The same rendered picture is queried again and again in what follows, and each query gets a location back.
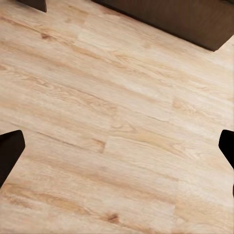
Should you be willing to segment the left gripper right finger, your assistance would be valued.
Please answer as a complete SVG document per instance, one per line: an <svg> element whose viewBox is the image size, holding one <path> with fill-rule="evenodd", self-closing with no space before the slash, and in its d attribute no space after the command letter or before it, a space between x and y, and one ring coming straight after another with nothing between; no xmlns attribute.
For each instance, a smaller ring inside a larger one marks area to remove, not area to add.
<svg viewBox="0 0 234 234"><path fill-rule="evenodd" d="M219 149L234 169L234 132L222 130L218 143Z"/></svg>

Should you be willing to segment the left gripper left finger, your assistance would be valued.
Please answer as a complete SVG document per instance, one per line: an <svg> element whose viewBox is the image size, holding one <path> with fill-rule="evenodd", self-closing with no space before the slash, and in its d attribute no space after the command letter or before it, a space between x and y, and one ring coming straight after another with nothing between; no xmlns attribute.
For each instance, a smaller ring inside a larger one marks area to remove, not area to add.
<svg viewBox="0 0 234 234"><path fill-rule="evenodd" d="M25 149L21 130L0 135L0 188Z"/></svg>

